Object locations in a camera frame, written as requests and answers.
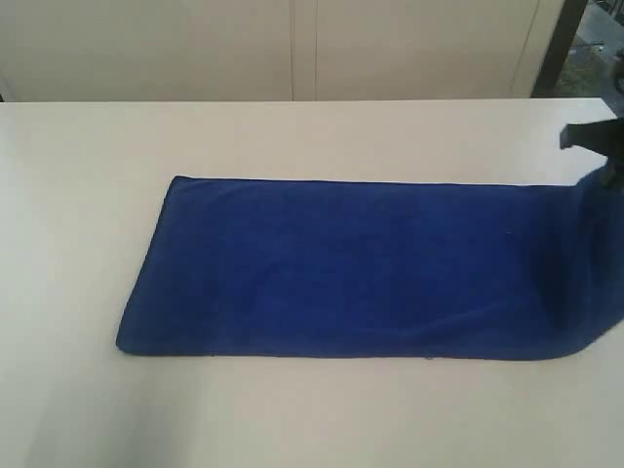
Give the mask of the blue towel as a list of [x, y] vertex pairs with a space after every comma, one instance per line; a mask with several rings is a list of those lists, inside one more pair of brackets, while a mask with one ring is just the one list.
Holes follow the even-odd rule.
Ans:
[[138, 356], [540, 361], [623, 318], [623, 192], [175, 177], [124, 310]]

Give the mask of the black window frame post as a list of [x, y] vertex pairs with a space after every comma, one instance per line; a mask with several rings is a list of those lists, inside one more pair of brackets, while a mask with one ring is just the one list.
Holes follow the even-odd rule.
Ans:
[[587, 0], [565, 0], [532, 88], [532, 98], [551, 98], [587, 7]]

